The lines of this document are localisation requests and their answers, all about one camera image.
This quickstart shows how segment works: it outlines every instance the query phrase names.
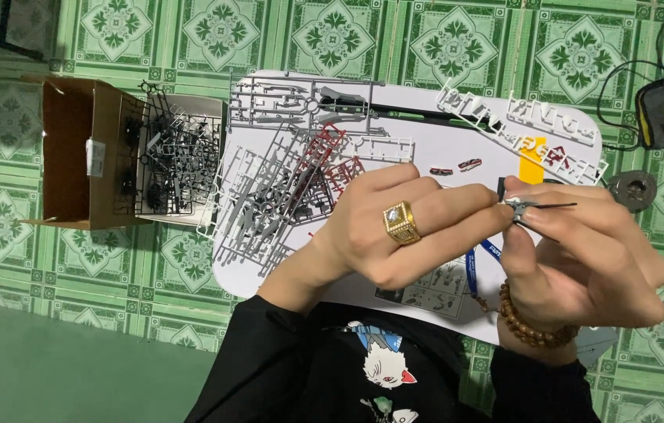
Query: person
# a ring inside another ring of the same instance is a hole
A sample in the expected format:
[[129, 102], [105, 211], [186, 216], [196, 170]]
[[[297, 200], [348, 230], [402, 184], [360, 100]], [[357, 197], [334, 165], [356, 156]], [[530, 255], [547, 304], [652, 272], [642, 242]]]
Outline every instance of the person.
[[[442, 189], [412, 164], [356, 177], [311, 241], [235, 307], [186, 422], [600, 421], [573, 331], [565, 330], [662, 322], [656, 289], [664, 284], [664, 258], [603, 188], [529, 185], [512, 176], [505, 184], [506, 198], [577, 203], [526, 209], [525, 224], [554, 241], [534, 246], [512, 224], [513, 209], [481, 184]], [[411, 239], [388, 232], [384, 221], [403, 201], [412, 213], [405, 222], [416, 232]], [[384, 290], [406, 287], [498, 233], [510, 288], [502, 303], [514, 314], [499, 315], [496, 325], [490, 418], [458, 398], [455, 332], [319, 303], [332, 283], [353, 272]]]

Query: wooden bead bracelet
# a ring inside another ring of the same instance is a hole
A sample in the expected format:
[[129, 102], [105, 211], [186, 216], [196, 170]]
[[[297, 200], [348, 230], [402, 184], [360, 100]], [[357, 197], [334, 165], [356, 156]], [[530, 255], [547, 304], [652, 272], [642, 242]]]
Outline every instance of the wooden bead bracelet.
[[507, 284], [502, 284], [499, 289], [499, 300], [501, 301], [501, 305], [498, 310], [490, 308], [486, 303], [486, 300], [480, 298], [475, 293], [470, 293], [470, 297], [478, 302], [483, 313], [488, 313], [490, 311], [500, 313], [506, 319], [510, 332], [514, 333], [520, 341], [536, 348], [555, 349], [569, 344], [575, 339], [577, 333], [580, 331], [580, 326], [565, 326], [554, 333], [537, 331], [528, 327], [527, 324], [520, 319], [517, 309], [515, 309], [515, 306], [512, 304], [512, 298], [509, 296], [509, 285]]

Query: hand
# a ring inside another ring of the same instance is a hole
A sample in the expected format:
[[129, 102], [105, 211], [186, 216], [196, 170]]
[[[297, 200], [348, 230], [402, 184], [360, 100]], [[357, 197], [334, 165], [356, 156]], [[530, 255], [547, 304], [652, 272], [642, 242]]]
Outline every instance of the hand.
[[504, 232], [502, 267], [520, 316], [539, 331], [566, 325], [649, 327], [664, 320], [656, 290], [664, 285], [664, 258], [648, 242], [628, 210], [608, 190], [505, 180], [505, 198], [539, 204], [522, 220], [556, 239], [534, 248], [517, 225]]
[[[383, 212], [410, 202], [421, 240], [400, 246], [384, 228]], [[328, 272], [363, 274], [393, 291], [464, 255], [512, 222], [512, 208], [497, 204], [496, 193], [481, 184], [442, 189], [421, 177], [412, 164], [366, 172], [339, 198], [311, 244], [326, 257]]]

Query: black shirt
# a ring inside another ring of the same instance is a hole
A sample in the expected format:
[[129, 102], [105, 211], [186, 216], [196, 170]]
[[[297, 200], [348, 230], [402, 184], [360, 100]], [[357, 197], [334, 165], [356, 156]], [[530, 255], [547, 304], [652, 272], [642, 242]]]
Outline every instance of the black shirt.
[[590, 422], [580, 362], [549, 367], [497, 347], [492, 418], [459, 402], [458, 334], [352, 305], [304, 317], [254, 296], [235, 312], [186, 423]]

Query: cardboard box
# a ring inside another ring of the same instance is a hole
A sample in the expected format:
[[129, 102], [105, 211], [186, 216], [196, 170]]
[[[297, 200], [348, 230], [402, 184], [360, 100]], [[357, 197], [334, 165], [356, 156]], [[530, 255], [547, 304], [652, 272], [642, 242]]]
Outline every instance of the cardboard box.
[[140, 119], [143, 103], [102, 81], [45, 77], [39, 82], [42, 219], [23, 222], [80, 230], [150, 223], [136, 217], [134, 196], [120, 187], [121, 172], [133, 166], [136, 175], [137, 165], [135, 146], [126, 143], [126, 115]]
[[[160, 110], [167, 108], [177, 110], [178, 113], [188, 114], [197, 119], [208, 120], [210, 124], [217, 124], [219, 157], [224, 153], [225, 127], [227, 119], [227, 103], [219, 99], [208, 97], [191, 96], [186, 94], [167, 94], [166, 105], [160, 104], [156, 96], [150, 96], [148, 102], [156, 105]], [[155, 118], [155, 110], [150, 110], [149, 119]], [[147, 143], [155, 134], [147, 133], [146, 128], [141, 130], [141, 139], [139, 140], [139, 157], [143, 157], [147, 151]], [[165, 222], [171, 224], [180, 224], [187, 226], [197, 226], [200, 222], [209, 222], [212, 219], [213, 204], [193, 204], [187, 213], [167, 213], [154, 214], [147, 205], [145, 195], [150, 184], [150, 176], [146, 166], [139, 166], [136, 176], [136, 204], [137, 216], [152, 221]]]

